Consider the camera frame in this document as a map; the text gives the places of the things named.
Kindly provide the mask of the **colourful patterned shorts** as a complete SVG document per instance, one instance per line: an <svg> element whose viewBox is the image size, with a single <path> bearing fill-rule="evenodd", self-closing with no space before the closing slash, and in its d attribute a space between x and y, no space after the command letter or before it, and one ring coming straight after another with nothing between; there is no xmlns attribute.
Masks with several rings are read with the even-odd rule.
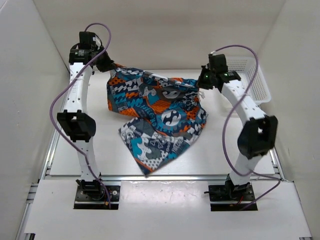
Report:
<svg viewBox="0 0 320 240"><path fill-rule="evenodd" d="M132 118L118 132L145 176L182 155L207 123L192 78L115 64L106 91L109 111Z"/></svg>

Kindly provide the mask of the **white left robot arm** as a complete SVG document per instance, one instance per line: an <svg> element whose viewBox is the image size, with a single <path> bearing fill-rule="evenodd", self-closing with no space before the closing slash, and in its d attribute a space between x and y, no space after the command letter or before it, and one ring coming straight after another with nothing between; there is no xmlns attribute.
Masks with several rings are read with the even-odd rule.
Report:
<svg viewBox="0 0 320 240"><path fill-rule="evenodd" d="M97 60L88 63L103 50L103 45L99 43L78 43L70 49L71 87L67 90L63 110L57 113L57 121L66 139L77 152L81 175L76 182L80 191L94 201L106 200L108 194L101 183L101 172L93 148L97 125L87 110L89 81Z"/></svg>

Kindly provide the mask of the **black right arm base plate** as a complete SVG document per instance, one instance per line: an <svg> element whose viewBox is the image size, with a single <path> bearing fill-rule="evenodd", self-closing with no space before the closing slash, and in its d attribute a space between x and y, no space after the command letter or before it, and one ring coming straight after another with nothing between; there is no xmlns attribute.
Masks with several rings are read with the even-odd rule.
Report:
<svg viewBox="0 0 320 240"><path fill-rule="evenodd" d="M209 185L203 192L209 196L211 212L257 211L255 193L251 184L245 190L227 192L224 185Z"/></svg>

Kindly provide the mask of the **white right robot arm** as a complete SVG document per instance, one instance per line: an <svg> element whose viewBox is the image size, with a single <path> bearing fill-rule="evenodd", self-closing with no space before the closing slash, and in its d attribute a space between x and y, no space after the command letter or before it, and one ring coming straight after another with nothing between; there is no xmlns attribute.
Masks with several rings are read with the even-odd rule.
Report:
<svg viewBox="0 0 320 240"><path fill-rule="evenodd" d="M261 110L250 95L237 72L227 66L216 72L208 65L201 67L197 85L202 89L218 89L232 105L242 123L237 139L239 155L225 182L224 193L230 200L238 199L248 188L256 165L275 146L278 119Z"/></svg>

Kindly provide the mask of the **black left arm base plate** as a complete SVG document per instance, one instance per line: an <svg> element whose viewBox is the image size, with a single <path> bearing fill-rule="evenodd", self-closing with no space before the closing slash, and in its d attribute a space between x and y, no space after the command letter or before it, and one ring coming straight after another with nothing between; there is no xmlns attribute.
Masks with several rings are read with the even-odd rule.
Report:
<svg viewBox="0 0 320 240"><path fill-rule="evenodd" d="M87 193L78 185L75 193L73 208L76 210L118 210L121 186L120 185L106 185L110 196L110 202L102 188L100 193Z"/></svg>

